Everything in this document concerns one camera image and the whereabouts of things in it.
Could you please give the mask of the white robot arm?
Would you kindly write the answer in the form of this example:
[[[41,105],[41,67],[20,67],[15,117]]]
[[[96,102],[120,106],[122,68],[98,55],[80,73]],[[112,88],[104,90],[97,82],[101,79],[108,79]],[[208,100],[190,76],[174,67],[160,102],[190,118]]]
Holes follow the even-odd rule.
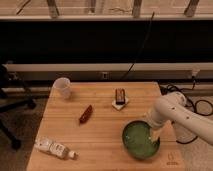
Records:
[[[186,97],[172,92],[158,97],[147,113],[147,122],[154,129],[162,128],[167,120],[175,121],[213,146],[213,120],[185,108]]]

